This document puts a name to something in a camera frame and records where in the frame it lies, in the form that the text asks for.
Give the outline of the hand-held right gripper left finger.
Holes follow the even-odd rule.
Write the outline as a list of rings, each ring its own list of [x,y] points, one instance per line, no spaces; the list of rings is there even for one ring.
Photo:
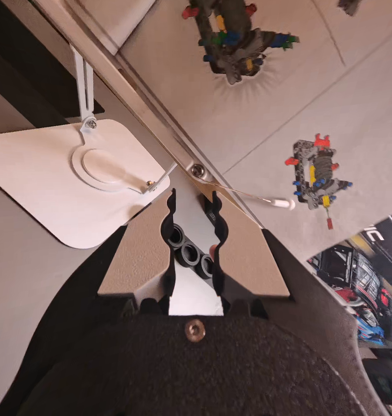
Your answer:
[[[176,211],[176,190],[167,190],[127,225],[105,277],[100,297],[131,297],[169,303],[176,283],[174,252],[169,244]]]

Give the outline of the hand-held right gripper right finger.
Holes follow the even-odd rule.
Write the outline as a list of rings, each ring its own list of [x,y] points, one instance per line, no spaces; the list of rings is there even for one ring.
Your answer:
[[[229,304],[237,300],[288,299],[289,289],[262,228],[219,192],[212,196],[215,216],[213,286]]]

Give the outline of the lego instruction booklet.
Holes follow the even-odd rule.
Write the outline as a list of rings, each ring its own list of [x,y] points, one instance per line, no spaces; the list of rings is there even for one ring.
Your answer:
[[[329,135],[339,179],[330,208],[271,208],[242,196],[250,214],[299,260],[392,214],[392,1],[254,3],[253,28],[299,37],[267,49],[255,76],[230,85],[203,61],[188,1],[68,1],[104,47],[224,184],[262,197],[294,198],[285,165],[298,140]]]

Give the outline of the black lego tire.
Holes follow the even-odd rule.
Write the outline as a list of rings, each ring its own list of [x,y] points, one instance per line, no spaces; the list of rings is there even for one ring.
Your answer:
[[[177,259],[185,268],[195,267],[200,261],[200,251],[193,242],[186,241],[177,250]]]
[[[197,264],[196,271],[200,278],[204,280],[212,279],[214,262],[209,254],[203,254]]]
[[[174,251],[179,250],[186,240],[183,229],[176,223],[173,224],[173,231],[168,238],[168,244]]]

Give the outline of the black lego set box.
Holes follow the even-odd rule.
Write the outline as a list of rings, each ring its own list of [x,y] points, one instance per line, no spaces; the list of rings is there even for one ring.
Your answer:
[[[392,215],[307,263],[353,311],[358,339],[392,348]]]

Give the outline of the white book stand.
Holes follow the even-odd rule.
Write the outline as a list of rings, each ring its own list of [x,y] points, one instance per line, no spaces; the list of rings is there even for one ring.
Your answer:
[[[122,56],[112,56],[67,1],[34,1],[73,52],[81,121],[0,134],[0,188],[68,247],[103,243],[170,186],[179,166],[212,199],[237,207],[231,188],[216,183],[155,105]],[[164,170],[122,123],[96,120],[94,73],[173,159]]]

